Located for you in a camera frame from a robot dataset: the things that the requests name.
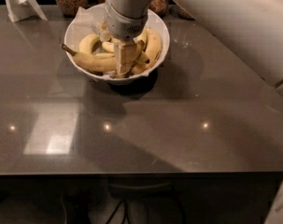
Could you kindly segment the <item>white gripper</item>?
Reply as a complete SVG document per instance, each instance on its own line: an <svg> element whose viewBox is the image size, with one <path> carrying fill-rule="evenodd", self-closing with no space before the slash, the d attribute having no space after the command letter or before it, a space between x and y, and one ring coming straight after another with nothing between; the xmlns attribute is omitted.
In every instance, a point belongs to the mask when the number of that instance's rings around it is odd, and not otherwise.
<svg viewBox="0 0 283 224"><path fill-rule="evenodd" d="M99 32L100 41L109 41L112 35L118 39L125 39L114 44L117 77L124 77L129 72L137 49L132 39L142 33L147 20L148 14L139 18L129 18L116 10L111 0L106 0L104 3L104 20Z"/></svg>

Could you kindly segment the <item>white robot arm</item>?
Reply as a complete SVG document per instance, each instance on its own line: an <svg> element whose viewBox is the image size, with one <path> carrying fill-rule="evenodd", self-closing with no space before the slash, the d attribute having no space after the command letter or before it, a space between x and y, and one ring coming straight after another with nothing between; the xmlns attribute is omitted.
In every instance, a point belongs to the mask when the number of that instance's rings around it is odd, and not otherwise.
<svg viewBox="0 0 283 224"><path fill-rule="evenodd" d="M107 25L119 36L144 18L151 0L106 0ZM203 119L185 152L173 158L200 173L283 171L283 0L174 0L247 66L248 74L216 55L194 114ZM270 96L252 87L260 77Z"/></svg>

